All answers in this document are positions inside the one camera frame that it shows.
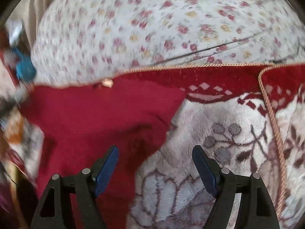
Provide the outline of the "dark red small garment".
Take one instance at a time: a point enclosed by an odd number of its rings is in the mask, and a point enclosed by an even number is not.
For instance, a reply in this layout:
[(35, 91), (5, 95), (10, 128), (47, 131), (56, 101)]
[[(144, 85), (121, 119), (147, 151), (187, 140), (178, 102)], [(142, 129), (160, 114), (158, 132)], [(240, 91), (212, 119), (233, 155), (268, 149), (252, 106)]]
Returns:
[(118, 79), (111, 87), (36, 86), (21, 114), (44, 134), (37, 195), (53, 174), (75, 175), (115, 145), (118, 163), (97, 205), (107, 228), (125, 228), (136, 171), (163, 145), (185, 98), (179, 88), (129, 79)]

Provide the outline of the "red and white plush blanket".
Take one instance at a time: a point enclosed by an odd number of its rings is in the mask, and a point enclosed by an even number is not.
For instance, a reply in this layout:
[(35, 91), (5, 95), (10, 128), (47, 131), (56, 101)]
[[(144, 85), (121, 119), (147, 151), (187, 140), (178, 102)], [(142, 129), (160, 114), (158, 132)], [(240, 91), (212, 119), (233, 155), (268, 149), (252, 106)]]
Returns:
[(135, 196), (109, 228), (202, 228), (214, 204), (191, 159), (200, 145), (238, 175), (258, 173), (281, 228), (304, 228), (304, 64), (220, 64), (126, 71), (187, 98), (166, 142), (137, 170)]

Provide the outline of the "blue plastic bag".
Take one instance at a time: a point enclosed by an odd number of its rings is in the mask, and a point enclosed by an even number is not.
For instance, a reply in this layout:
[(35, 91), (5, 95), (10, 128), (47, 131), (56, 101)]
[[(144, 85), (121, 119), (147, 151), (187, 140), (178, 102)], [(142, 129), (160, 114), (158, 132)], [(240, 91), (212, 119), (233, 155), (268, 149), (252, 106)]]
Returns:
[(36, 76), (36, 69), (31, 62), (31, 58), (18, 48), (13, 48), (12, 52), (19, 58), (15, 66), (17, 79), (23, 82), (31, 82)]

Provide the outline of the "white floral quilt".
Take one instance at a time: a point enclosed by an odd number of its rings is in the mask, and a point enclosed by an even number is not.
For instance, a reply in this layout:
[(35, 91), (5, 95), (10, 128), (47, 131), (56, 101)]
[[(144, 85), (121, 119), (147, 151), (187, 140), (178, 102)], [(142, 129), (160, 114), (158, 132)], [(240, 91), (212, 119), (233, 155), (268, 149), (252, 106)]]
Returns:
[(54, 0), (31, 61), (40, 84), (85, 84), (133, 68), (304, 61), (285, 0)]

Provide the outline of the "beige curtain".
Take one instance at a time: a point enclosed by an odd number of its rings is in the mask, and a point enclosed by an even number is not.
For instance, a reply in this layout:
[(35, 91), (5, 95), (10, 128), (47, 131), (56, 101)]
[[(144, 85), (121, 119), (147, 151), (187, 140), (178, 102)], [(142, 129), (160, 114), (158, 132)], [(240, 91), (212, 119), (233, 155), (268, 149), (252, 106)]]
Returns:
[(21, 0), (10, 15), (11, 20), (22, 21), (29, 47), (33, 46), (38, 25), (52, 2), (53, 0)]

